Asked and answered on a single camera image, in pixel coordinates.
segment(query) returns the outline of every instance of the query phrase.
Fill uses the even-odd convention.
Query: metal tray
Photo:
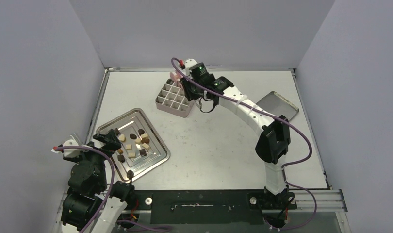
[[[268,95],[257,102],[257,105],[277,117],[284,115],[288,120],[292,120],[299,112],[298,107],[275,91],[268,93]]]
[[[120,133],[126,137],[125,142],[121,142],[122,150],[124,151],[125,162],[121,163],[118,161],[118,153],[115,152],[112,156],[112,161],[116,167],[116,171],[119,174],[122,181],[129,182],[127,178],[127,172],[132,170],[134,177],[132,181],[135,181],[139,177],[145,175],[147,172],[156,168],[163,162],[169,159],[170,152],[162,141],[155,128],[150,123],[149,119],[145,115],[144,111],[140,108],[134,108],[129,112],[118,116],[117,118],[101,125],[97,129],[97,133],[106,134],[109,130],[118,128]],[[139,155],[140,145],[135,144],[135,140],[130,139],[130,134],[133,133],[137,137],[138,130],[143,129],[149,135],[150,149],[146,156]],[[128,151],[125,150],[125,145],[131,144],[132,150],[129,152],[135,152],[137,157],[135,159],[128,158]]]

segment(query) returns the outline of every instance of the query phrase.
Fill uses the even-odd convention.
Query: screw
[[[152,198],[146,198],[145,199],[145,204],[146,205],[151,205],[152,204]]]
[[[252,205],[255,205],[255,204],[257,204],[257,199],[255,197],[251,197],[249,199],[249,203],[251,203]]]
[[[129,171],[127,172],[127,178],[130,179],[130,180],[132,180],[132,178],[133,178],[133,171],[132,171],[132,170],[129,170]]]

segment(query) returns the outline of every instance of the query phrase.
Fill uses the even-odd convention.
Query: table
[[[311,131],[290,71],[209,71],[225,76],[257,102],[276,91],[299,108],[291,123],[312,142]],[[169,71],[109,72],[98,112],[96,129],[107,121],[141,108],[171,151],[165,163],[134,181],[137,190],[262,189],[265,165],[256,155],[255,133],[236,115],[218,106],[204,114],[194,105],[187,118],[156,108],[155,98],[169,78]],[[305,157],[308,147],[291,130],[286,162]],[[327,188],[324,169],[317,153],[298,165],[286,167],[289,182],[306,188]]]

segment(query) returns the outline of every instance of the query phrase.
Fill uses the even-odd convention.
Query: cable tie
[[[246,100],[246,99],[248,99],[248,96],[247,96],[247,95],[243,95],[242,98],[240,98],[240,99],[238,100],[238,102],[236,102],[236,105],[235,105],[235,114],[236,114],[236,112],[237,112],[237,110],[238,110],[239,104],[240,104],[241,102],[243,102],[244,100]]]
[[[252,108],[249,110],[248,115],[251,114],[252,109],[254,109],[254,108],[256,108],[256,107],[258,107],[258,105],[254,104],[254,105],[252,106]]]

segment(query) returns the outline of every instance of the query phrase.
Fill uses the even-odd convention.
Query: gray wall
[[[334,0],[70,0],[105,67],[294,68]]]
[[[0,1],[0,233],[50,232],[104,68],[68,0]]]
[[[393,0],[336,0],[296,74],[353,232],[393,233]]]

